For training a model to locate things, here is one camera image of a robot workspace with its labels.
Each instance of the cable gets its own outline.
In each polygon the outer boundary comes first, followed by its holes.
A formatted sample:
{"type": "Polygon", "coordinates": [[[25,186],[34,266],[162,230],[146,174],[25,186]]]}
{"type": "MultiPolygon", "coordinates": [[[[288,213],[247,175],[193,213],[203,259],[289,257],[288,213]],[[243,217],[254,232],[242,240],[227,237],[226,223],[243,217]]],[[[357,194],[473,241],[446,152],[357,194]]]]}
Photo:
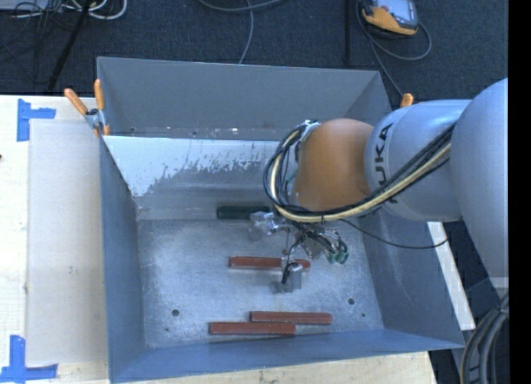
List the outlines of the cable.
{"type": "MultiPolygon", "coordinates": [[[[356,0],[356,10],[359,12],[359,0],[356,0]]],[[[382,68],[383,70],[383,73],[385,74],[385,76],[389,79],[389,81],[391,82],[392,86],[395,88],[395,90],[398,92],[398,94],[400,96],[404,96],[404,93],[403,91],[398,87],[397,85],[397,82],[395,82],[395,80],[391,77],[391,75],[389,74],[389,72],[387,71],[386,67],[383,65],[382,63],[382,59],[380,58],[380,56],[378,55],[378,52],[376,51],[376,48],[377,47],[378,49],[380,49],[381,51],[385,52],[386,54],[388,54],[389,56],[392,56],[398,60],[402,60],[402,61],[419,61],[419,60],[422,60],[423,58],[425,58],[430,52],[431,52],[431,46],[432,46],[432,42],[431,42],[431,34],[430,32],[427,30],[427,28],[421,23],[419,22],[418,25],[419,27],[424,31],[424,33],[426,34],[426,38],[427,38],[427,48],[424,50],[424,52],[422,54],[420,54],[419,56],[400,56],[398,54],[395,54],[391,51],[389,51],[388,49],[386,49],[385,47],[383,47],[381,44],[379,44],[375,39],[374,37],[371,35],[371,33],[365,28],[365,26],[363,25],[362,21],[361,21],[361,17],[360,17],[360,14],[358,13],[357,14],[357,19],[358,19],[358,23],[359,23],[359,26],[362,28],[363,30],[363,33],[365,34],[365,36],[368,38],[369,40],[369,43],[370,43],[370,46],[371,46],[371,49],[373,50],[373,54],[374,56],[376,57],[376,60],[378,62],[378,64],[380,65],[380,67],[382,68]]]]}
{"type": "Polygon", "coordinates": [[[469,341],[465,345],[463,358],[460,365],[460,383],[471,384],[470,382],[470,362],[475,350],[483,344],[480,349],[480,382],[487,383],[486,368],[488,353],[493,349],[493,343],[505,321],[509,320],[509,292],[500,300],[499,306],[492,308],[476,327],[469,341]]]}
{"type": "Polygon", "coordinates": [[[434,138],[388,181],[379,188],[376,188],[371,195],[361,202],[353,204],[352,206],[341,207],[330,211],[308,211],[303,207],[284,204],[281,201],[282,197],[277,188],[283,187],[279,178],[281,173],[278,173],[279,170],[281,170],[283,158],[286,155],[289,155],[290,146],[301,138],[304,129],[309,125],[310,122],[305,122],[304,124],[299,125],[284,140],[280,141],[279,147],[267,163],[263,175],[265,191],[275,204],[276,210],[282,216],[292,221],[306,223],[335,221],[348,216],[360,215],[367,211],[371,211],[374,207],[379,207],[379,205],[387,199],[404,191],[420,178],[433,172],[436,168],[439,168],[441,165],[440,161],[447,160],[451,146],[451,133],[454,128],[454,125],[452,125],[438,137],[434,138]]]}
{"type": "MultiPolygon", "coordinates": [[[[71,5],[68,5],[68,4],[64,4],[63,7],[69,8],[69,9],[74,9],[76,11],[81,11],[83,9],[82,5],[79,2],[77,2],[77,0],[69,0],[69,1],[74,4],[74,7],[72,7],[71,5]]],[[[100,4],[89,8],[89,15],[91,17],[97,18],[99,20],[115,20],[117,18],[122,17],[125,14],[125,11],[127,10],[127,0],[123,0],[122,8],[115,15],[106,16],[106,15],[96,14],[94,11],[99,10],[102,7],[104,7],[106,5],[107,1],[108,0],[103,0],[100,4]]]]}
{"type": "Polygon", "coordinates": [[[412,250],[430,250],[430,249],[434,249],[434,248],[440,247],[441,245],[444,245],[444,244],[446,244],[448,242],[448,238],[445,238],[443,241],[438,242],[435,245],[420,245],[420,246],[402,245],[402,244],[397,244],[397,243],[394,243],[394,242],[391,242],[391,241],[388,241],[388,240],[384,240],[383,238],[380,238],[379,236],[376,236],[376,235],[372,234],[371,232],[365,231],[364,229],[360,228],[359,226],[354,225],[351,221],[347,221],[346,219],[340,219],[340,221],[348,223],[354,229],[357,229],[358,231],[362,232],[365,235],[368,235],[368,236],[374,238],[375,240],[381,241],[381,242],[383,242],[385,244],[392,245],[393,247],[398,247],[398,248],[407,248],[407,249],[412,249],[412,250]]]}
{"type": "Polygon", "coordinates": [[[208,2],[203,1],[203,0],[198,0],[198,1],[202,5],[204,5],[205,7],[209,7],[211,9],[216,10],[216,11],[221,11],[221,12],[244,12],[244,11],[248,11],[249,12],[249,15],[250,15],[250,18],[251,18],[251,29],[249,30],[249,36],[247,37],[246,47],[243,50],[243,53],[241,54],[240,60],[238,61],[238,64],[243,64],[243,61],[246,58],[247,52],[249,51],[249,46],[251,45],[251,40],[252,40],[252,36],[253,36],[253,32],[254,32],[255,19],[254,19],[253,11],[256,10],[257,8],[269,7],[271,5],[274,5],[276,3],[282,2],[284,0],[271,0],[271,1],[268,1],[268,2],[259,3],[259,4],[256,4],[256,5],[251,5],[251,1],[250,0],[246,0],[246,3],[247,3],[246,7],[233,7],[233,8],[218,7],[216,5],[212,5],[211,3],[208,3],[208,2]]]}
{"type": "Polygon", "coordinates": [[[262,8],[262,7],[269,7],[270,5],[274,5],[284,0],[271,0],[267,2],[257,3],[256,5],[248,5],[247,7],[234,7],[234,8],[218,7],[217,5],[212,5],[211,3],[205,2],[203,0],[198,0],[198,1],[202,3],[205,7],[209,7],[209,8],[222,11],[222,12],[243,12],[243,11],[254,10],[254,9],[262,8]]]}

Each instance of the blue corner marker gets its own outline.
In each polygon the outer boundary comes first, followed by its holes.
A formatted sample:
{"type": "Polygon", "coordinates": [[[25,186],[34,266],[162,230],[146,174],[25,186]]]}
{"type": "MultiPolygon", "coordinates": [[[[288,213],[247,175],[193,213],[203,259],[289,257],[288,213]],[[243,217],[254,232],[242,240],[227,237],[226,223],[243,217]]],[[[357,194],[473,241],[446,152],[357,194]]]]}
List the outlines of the blue corner marker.
{"type": "Polygon", "coordinates": [[[56,117],[54,109],[32,109],[32,104],[18,99],[17,141],[27,141],[30,138],[30,119],[53,119],[56,117]]]}
{"type": "Polygon", "coordinates": [[[26,340],[24,338],[12,335],[9,341],[11,344],[9,348],[9,366],[2,367],[0,382],[25,384],[26,380],[43,380],[56,377],[57,364],[49,367],[26,368],[26,340]]]}

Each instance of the power cable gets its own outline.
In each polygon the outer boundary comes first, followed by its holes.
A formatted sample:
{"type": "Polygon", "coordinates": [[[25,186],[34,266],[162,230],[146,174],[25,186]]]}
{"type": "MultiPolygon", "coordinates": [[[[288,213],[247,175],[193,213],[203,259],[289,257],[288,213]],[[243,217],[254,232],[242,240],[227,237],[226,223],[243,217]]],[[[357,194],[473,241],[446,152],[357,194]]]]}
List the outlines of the power cable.
{"type": "Polygon", "coordinates": [[[246,0],[246,3],[247,3],[246,7],[218,7],[217,5],[213,5],[213,4],[211,4],[209,2],[206,2],[204,0],[197,0],[197,1],[200,2],[202,5],[204,5],[205,7],[209,7],[211,9],[213,9],[213,10],[220,11],[220,12],[245,12],[245,11],[249,12],[249,15],[250,15],[250,18],[251,18],[251,28],[250,28],[250,31],[249,31],[249,36],[247,37],[246,47],[243,50],[243,53],[241,54],[240,60],[238,61],[238,64],[243,64],[243,61],[246,58],[246,54],[247,54],[247,52],[249,50],[249,46],[251,45],[251,40],[252,40],[252,37],[253,37],[253,31],[254,31],[253,11],[258,9],[258,8],[263,8],[263,7],[269,7],[269,6],[272,6],[272,5],[276,5],[277,3],[280,3],[280,2],[282,2],[284,0],[270,0],[270,1],[267,1],[267,2],[257,3],[255,5],[251,5],[250,0],[246,0]]]}

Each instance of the wooden stick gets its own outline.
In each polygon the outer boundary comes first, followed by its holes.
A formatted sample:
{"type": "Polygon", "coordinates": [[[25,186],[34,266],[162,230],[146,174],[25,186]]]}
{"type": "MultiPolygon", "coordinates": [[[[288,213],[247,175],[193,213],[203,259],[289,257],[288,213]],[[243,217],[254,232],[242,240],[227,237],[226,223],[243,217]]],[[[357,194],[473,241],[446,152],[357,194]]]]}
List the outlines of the wooden stick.
{"type": "Polygon", "coordinates": [[[295,335],[292,323],[210,322],[210,334],[295,335]]]}
{"type": "Polygon", "coordinates": [[[332,314],[325,312],[251,312],[251,322],[257,323],[293,323],[297,325],[330,325],[332,314]]]}
{"type": "MultiPolygon", "coordinates": [[[[311,264],[305,259],[295,259],[302,265],[303,269],[309,269],[311,264]]],[[[282,259],[280,257],[252,257],[237,255],[229,258],[230,268],[239,269],[257,269],[257,270],[276,270],[282,268],[282,259]]]]}

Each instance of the orange device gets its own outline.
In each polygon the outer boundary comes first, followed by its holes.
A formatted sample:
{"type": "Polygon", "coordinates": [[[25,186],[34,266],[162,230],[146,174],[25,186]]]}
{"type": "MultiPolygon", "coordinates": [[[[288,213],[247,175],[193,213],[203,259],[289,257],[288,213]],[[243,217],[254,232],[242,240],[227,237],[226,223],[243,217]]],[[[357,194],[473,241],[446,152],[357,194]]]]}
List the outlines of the orange device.
{"type": "Polygon", "coordinates": [[[359,0],[361,17],[380,32],[414,35],[418,30],[413,0],[359,0]]]}

